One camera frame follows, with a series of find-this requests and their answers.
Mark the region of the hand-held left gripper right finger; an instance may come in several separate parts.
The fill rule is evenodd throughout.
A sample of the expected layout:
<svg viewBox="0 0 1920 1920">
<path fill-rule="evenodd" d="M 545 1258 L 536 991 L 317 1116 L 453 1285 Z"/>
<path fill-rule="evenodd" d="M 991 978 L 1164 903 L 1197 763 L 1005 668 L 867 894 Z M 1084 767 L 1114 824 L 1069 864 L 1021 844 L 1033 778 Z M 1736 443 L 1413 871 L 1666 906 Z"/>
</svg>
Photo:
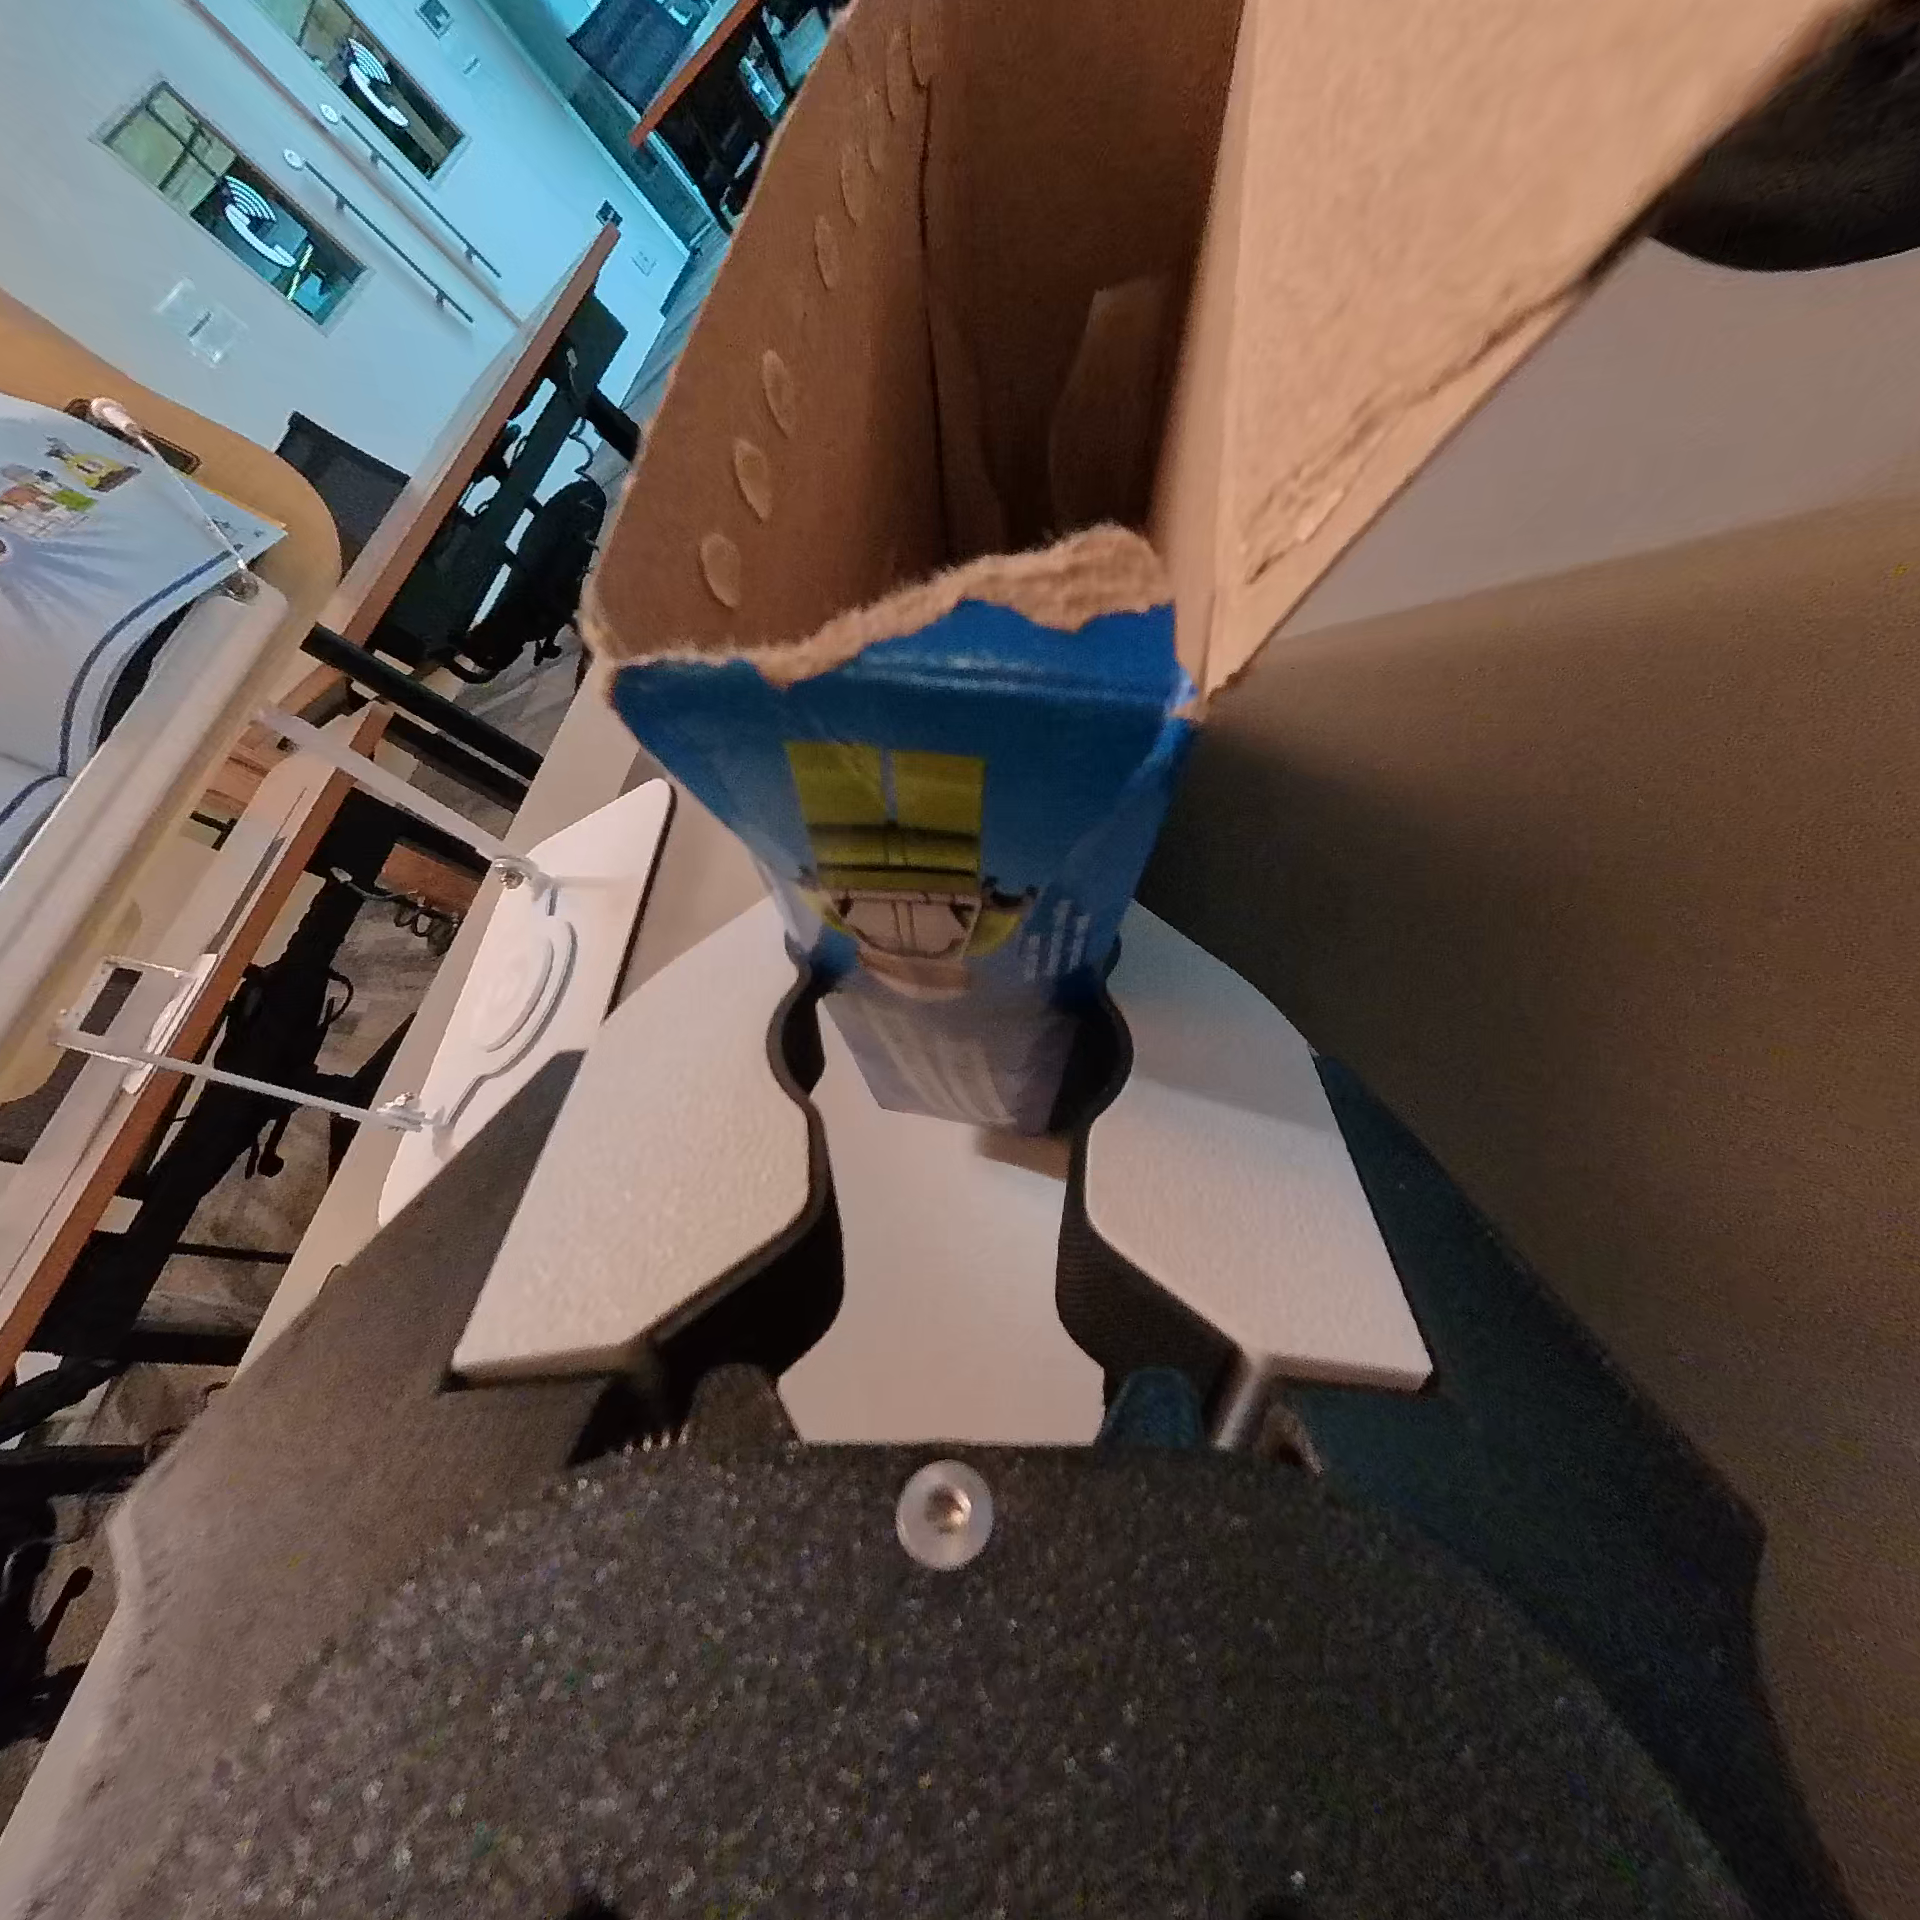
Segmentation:
<svg viewBox="0 0 1920 1920">
<path fill-rule="evenodd" d="M 1433 1357 L 1308 1040 L 1138 903 L 1099 1013 L 1058 1315 L 1107 1402 L 1179 1375 L 1212 1442 L 1248 1450 L 1293 1384 L 1421 1395 Z"/>
</svg>

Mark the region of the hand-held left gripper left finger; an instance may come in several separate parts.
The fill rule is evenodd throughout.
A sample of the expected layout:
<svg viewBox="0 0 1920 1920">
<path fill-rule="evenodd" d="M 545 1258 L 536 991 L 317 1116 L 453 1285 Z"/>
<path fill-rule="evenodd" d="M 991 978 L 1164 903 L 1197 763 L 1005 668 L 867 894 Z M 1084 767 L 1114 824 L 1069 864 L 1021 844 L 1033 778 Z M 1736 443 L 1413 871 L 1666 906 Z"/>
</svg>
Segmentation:
<svg viewBox="0 0 1920 1920">
<path fill-rule="evenodd" d="M 626 996 L 580 1059 L 451 1371 L 621 1371 L 767 1258 L 813 1200 L 813 1114 L 778 1066 L 800 987 L 755 906 Z"/>
</svg>

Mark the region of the stand display board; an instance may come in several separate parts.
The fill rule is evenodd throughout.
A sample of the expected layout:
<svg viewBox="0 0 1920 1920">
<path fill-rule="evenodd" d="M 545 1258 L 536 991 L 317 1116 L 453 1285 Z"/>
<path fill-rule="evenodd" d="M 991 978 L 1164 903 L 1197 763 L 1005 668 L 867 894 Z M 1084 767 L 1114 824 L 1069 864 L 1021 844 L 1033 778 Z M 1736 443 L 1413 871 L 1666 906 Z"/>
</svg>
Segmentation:
<svg viewBox="0 0 1920 1920">
<path fill-rule="evenodd" d="M 35 834 L 3 894 L 5 1096 L 36 1091 L 52 1040 L 138 888 L 244 724 L 292 668 L 299 637 L 344 575 L 335 519 L 282 454 L 197 416 L 5 294 L 5 396 L 89 418 L 181 475 L 276 519 L 284 540 L 183 612 L 132 706 Z"/>
</svg>

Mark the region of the lego instruction booklet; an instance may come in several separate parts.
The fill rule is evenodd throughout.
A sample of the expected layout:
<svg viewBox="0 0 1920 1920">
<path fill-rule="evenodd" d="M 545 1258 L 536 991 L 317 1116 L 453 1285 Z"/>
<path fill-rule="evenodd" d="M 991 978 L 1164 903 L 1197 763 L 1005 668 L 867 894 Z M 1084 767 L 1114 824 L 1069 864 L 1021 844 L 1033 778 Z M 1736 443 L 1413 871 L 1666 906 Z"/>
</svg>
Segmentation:
<svg viewBox="0 0 1920 1920">
<path fill-rule="evenodd" d="M 181 614 L 284 540 L 141 443 L 3 397 L 3 867 L 13 869 Z"/>
</svg>

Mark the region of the blue lego set box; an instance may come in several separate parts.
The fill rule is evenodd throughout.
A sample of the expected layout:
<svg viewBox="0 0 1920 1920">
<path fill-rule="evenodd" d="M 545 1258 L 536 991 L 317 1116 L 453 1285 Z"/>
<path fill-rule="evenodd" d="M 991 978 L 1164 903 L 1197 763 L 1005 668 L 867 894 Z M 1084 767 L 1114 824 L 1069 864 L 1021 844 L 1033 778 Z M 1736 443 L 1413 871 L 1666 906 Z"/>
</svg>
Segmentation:
<svg viewBox="0 0 1920 1920">
<path fill-rule="evenodd" d="M 851 4 L 583 589 L 895 1114 L 1041 1134 L 1194 734 L 1867 4 Z"/>
</svg>

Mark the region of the white stand base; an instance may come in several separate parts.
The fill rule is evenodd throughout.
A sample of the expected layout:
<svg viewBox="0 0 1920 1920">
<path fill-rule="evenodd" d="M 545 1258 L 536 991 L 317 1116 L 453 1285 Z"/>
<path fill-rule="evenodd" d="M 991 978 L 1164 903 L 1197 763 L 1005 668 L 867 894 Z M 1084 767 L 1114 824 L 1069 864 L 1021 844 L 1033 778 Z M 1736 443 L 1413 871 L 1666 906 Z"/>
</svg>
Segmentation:
<svg viewBox="0 0 1920 1920">
<path fill-rule="evenodd" d="M 674 808 L 653 780 L 536 844 L 532 877 L 504 886 L 412 1096 L 376 1218 L 392 1224 L 517 1092 L 609 1016 Z"/>
</svg>

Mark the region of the black office chair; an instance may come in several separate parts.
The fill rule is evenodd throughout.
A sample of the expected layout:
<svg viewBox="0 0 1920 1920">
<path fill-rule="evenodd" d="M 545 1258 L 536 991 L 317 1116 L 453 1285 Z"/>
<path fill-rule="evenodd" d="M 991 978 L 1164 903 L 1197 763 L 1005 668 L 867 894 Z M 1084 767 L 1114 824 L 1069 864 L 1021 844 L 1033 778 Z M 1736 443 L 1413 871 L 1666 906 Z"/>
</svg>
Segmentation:
<svg viewBox="0 0 1920 1920">
<path fill-rule="evenodd" d="M 571 480 L 538 506 L 508 556 L 491 607 L 447 660 L 456 678 L 482 686 L 496 680 L 523 653 L 538 666 L 561 658 L 563 634 L 580 606 L 605 516 L 609 494 L 589 475 Z"/>
</svg>

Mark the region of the wooden desk black legs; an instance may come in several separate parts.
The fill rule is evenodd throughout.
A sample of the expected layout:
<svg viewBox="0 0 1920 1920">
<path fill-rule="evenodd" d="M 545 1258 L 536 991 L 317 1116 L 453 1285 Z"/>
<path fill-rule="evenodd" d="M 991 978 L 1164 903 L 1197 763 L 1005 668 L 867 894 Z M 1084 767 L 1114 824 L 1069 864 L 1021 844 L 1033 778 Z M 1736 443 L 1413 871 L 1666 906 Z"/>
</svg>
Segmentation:
<svg viewBox="0 0 1920 1920">
<path fill-rule="evenodd" d="M 545 372 L 615 240 L 613 228 L 589 240 L 579 263 L 459 399 L 401 502 L 376 528 L 360 560 L 344 568 L 322 612 L 299 637 L 292 668 L 263 706 L 307 703 L 309 692 L 297 690 L 297 684 L 301 670 L 315 666 L 315 658 L 304 653 L 304 642 L 315 628 L 338 636 L 352 680 L 361 688 L 376 684 L 377 660 L 369 646 L 379 620 L 491 451 L 517 397 Z M 325 732 L 372 757 L 392 711 L 394 703 L 372 703 Z M 251 718 L 244 724 L 228 755 L 253 722 Z M 173 899 L 161 886 L 161 864 L 181 845 L 181 827 L 204 807 L 226 760 L 228 757 L 144 871 L 132 930 L 113 940 L 80 996 L 63 1008 L 55 1030 L 66 1023 L 122 1048 L 186 1061 L 204 1054 L 228 996 L 299 885 L 309 856 L 355 790 L 355 783 L 322 759 L 299 750 L 282 755 L 221 850 L 183 896 Z M 135 1079 L 127 1068 L 58 1048 L 55 1068 L 63 1061 L 82 1063 L 77 1084 L 24 1165 L 5 1173 L 5 1375 L 12 1375 L 18 1357 L 35 1346 L 63 1283 L 186 1086 L 172 1074 Z"/>
<path fill-rule="evenodd" d="M 823 58 L 839 3 L 714 4 L 631 146 L 674 171 L 706 219 L 732 232 L 787 111 Z"/>
</svg>

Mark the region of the white double door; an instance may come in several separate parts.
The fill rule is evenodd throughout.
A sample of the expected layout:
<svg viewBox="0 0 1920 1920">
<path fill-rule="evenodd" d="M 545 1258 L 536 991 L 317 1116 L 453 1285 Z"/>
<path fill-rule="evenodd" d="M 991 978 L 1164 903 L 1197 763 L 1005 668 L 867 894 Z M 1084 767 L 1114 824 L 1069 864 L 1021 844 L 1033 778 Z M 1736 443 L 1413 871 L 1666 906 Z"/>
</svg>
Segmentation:
<svg viewBox="0 0 1920 1920">
<path fill-rule="evenodd" d="M 479 110 L 404 4 L 66 4 L 128 67 L 98 143 L 317 330 L 384 271 L 459 330 L 514 320 L 504 243 L 453 181 Z"/>
</svg>

